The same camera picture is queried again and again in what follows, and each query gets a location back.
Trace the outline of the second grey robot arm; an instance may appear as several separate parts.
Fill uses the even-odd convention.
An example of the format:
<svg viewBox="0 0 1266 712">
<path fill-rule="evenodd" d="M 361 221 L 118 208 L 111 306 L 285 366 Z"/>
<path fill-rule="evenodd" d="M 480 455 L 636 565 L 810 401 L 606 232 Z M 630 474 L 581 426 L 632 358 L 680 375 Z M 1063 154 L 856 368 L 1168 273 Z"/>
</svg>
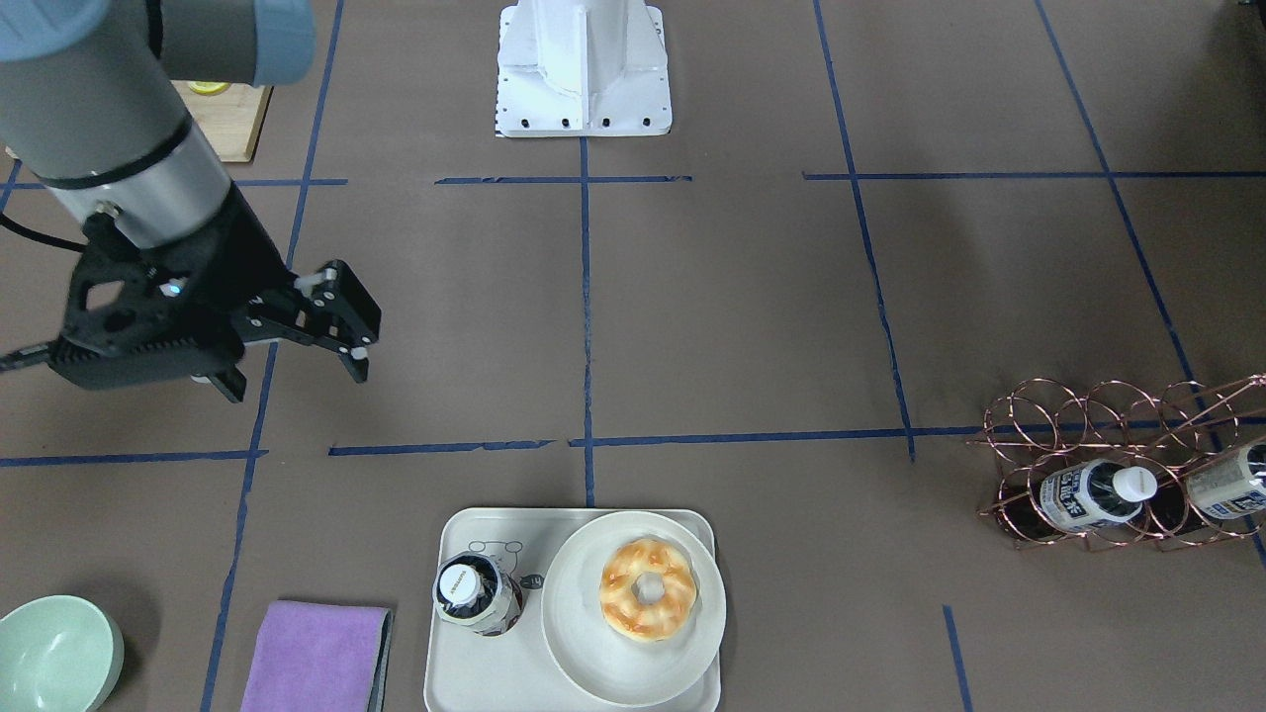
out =
<svg viewBox="0 0 1266 712">
<path fill-rule="evenodd" d="M 191 378 L 241 402 L 247 346 L 335 353 L 353 383 L 384 312 L 349 265 L 289 269 L 176 84 L 294 84 L 308 1 L 5 1 L 3 143 L 84 242 L 54 340 L 3 356 L 85 391 Z"/>
</svg>

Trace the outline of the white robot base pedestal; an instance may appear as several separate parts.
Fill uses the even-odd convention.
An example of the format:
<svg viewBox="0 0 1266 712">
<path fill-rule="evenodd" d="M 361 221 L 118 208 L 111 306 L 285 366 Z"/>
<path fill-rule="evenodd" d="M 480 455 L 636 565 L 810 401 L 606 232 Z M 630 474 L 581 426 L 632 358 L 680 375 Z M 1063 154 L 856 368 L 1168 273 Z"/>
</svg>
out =
<svg viewBox="0 0 1266 712">
<path fill-rule="evenodd" d="M 646 1 L 519 1 L 498 16 L 495 134 L 665 136 L 668 41 Z"/>
</svg>

